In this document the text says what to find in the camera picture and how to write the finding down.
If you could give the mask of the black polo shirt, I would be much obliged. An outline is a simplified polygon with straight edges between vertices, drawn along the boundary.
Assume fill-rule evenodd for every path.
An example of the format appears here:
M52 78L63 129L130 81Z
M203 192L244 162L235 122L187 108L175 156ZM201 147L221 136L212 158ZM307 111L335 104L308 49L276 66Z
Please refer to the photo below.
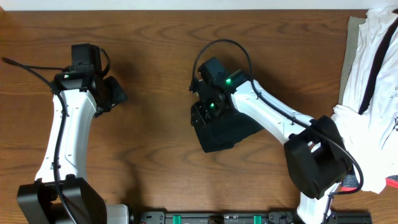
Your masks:
M249 116L234 111L221 119L206 119L193 106L191 123L204 152L231 149L244 138L264 128Z

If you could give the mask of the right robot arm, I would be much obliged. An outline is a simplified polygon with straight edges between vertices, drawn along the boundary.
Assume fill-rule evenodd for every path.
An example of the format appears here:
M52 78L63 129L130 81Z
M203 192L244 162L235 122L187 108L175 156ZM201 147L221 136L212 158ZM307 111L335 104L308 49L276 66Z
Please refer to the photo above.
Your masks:
M299 220L326 223L338 185L356 164L332 119L295 111L242 70L204 68L200 74L189 90L199 97L191 107L191 124L202 149L231 149L265 129L284 147L289 176L300 191Z

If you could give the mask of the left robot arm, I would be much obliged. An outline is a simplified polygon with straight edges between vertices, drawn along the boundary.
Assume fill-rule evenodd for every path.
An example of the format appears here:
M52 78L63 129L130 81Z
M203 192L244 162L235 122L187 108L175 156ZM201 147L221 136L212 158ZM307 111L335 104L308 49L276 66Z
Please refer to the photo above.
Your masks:
M124 204L108 205L86 180L86 156L93 118L124 99L114 77L65 72L52 83L53 123L44 160L17 202L29 223L129 223Z

